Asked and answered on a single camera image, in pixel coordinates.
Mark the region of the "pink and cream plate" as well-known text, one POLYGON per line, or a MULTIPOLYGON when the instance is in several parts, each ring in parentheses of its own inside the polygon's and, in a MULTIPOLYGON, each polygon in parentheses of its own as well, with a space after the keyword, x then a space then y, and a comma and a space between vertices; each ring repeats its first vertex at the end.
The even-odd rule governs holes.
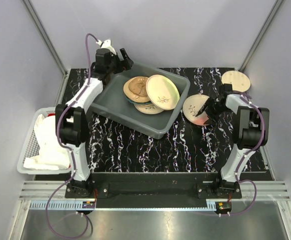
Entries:
POLYGON ((197 116, 198 112, 204 106, 206 101, 209 99, 204 94, 194 94, 189 96, 183 103, 183 114, 188 121, 197 126, 208 126, 212 122, 209 120, 207 114, 201 113, 197 116))

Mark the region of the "dark transparent glass plate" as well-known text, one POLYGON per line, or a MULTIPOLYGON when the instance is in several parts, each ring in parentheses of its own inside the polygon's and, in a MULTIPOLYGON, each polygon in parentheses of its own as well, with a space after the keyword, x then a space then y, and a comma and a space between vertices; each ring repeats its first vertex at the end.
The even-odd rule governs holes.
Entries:
POLYGON ((144 76, 134 77, 128 84, 129 90, 140 97, 147 97, 146 83, 148 78, 144 76))

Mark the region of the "cream leaf pattern plate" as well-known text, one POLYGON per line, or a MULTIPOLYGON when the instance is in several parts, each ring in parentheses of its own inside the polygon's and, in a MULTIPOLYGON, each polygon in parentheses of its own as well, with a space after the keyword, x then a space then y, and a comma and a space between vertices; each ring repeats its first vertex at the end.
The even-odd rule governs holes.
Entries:
POLYGON ((131 81, 133 78, 131 78, 130 80, 128 80, 128 81, 124 84, 124 86, 123 86, 123 92, 124 92, 124 94, 126 95, 126 97, 128 97, 129 99, 131 99, 131 100, 133 100, 133 101, 135 101, 135 102, 137 102, 137 103, 142 103, 142 104, 143 104, 143 103, 147 103, 147 102, 149 102, 149 101, 150 101, 150 98, 148 97, 148 95, 147 95, 146 97, 138 96, 138 95, 132 93, 132 92, 129 90, 129 83, 130 83, 130 81, 131 81))

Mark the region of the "teal embossed plate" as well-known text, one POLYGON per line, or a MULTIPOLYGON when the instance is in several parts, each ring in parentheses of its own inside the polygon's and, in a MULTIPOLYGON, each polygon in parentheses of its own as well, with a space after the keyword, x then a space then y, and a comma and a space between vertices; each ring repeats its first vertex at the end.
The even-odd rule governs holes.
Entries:
POLYGON ((132 104, 138 104, 138 102, 135 102, 135 101, 133 101, 133 100, 131 100, 130 98, 128 98, 128 97, 125 97, 126 98, 126 100, 128 100, 130 103, 132 103, 132 104))

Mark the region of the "cream green plate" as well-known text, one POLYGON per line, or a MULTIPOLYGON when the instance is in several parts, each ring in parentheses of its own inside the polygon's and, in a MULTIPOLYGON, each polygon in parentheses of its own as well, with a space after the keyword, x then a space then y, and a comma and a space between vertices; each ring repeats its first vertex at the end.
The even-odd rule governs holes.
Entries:
POLYGON ((173 110, 180 99, 176 85, 163 75, 152 75, 146 81, 146 92, 150 101, 163 110, 173 110))

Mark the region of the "beige wooden round plate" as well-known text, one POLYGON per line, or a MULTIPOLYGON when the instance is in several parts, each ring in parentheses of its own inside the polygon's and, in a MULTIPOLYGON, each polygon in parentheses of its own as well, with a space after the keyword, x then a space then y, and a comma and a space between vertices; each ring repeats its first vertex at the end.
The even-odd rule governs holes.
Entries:
POLYGON ((251 87, 250 79, 242 72, 230 70, 221 76, 223 84, 232 84, 234 91, 246 92, 251 87))

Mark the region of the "grey plastic bin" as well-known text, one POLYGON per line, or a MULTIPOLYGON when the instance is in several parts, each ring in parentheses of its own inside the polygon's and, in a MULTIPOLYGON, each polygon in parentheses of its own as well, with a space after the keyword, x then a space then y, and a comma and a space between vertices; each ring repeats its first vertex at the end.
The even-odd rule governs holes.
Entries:
POLYGON ((109 84, 90 105, 90 109, 105 118, 155 139, 161 139, 177 119, 190 88, 190 81, 183 76, 135 62, 130 70, 111 75, 109 84), (176 86, 180 99, 173 110, 158 114, 145 114, 129 102, 124 94, 124 84, 133 77, 162 75, 176 86))

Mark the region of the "cream and blue plate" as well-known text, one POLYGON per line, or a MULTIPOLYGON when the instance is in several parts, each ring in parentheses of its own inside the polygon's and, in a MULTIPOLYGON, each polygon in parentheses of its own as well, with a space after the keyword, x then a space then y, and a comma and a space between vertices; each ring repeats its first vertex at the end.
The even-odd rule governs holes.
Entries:
POLYGON ((156 115, 165 111, 164 109, 157 107, 154 104, 134 104, 134 106, 139 112, 147 115, 156 115))

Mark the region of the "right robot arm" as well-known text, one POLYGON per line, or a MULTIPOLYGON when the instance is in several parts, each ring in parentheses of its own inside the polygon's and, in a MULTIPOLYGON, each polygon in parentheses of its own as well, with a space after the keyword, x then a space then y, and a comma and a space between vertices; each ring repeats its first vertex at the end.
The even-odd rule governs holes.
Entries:
POLYGON ((215 124, 224 112, 234 113, 233 148, 214 181, 197 184, 200 199, 240 199, 240 176, 245 164, 268 141, 269 109, 255 106, 250 96, 233 90, 228 83, 221 85, 218 97, 209 98, 204 103, 195 118, 204 125, 215 124))

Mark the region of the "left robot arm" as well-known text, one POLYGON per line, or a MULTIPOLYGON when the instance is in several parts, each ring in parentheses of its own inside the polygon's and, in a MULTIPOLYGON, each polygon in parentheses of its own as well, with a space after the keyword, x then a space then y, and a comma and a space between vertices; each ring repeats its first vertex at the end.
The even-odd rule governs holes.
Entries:
POLYGON ((87 78, 80 90, 70 101, 55 107, 57 141, 67 151, 71 166, 70 180, 79 182, 76 192, 82 198, 90 197, 94 191, 94 186, 87 182, 91 172, 85 150, 89 138, 86 113, 95 98, 103 92, 104 86, 110 82, 112 74, 132 68, 134 62, 129 58, 126 50, 121 48, 120 53, 122 60, 107 48, 98 49, 95 62, 89 64, 87 78))

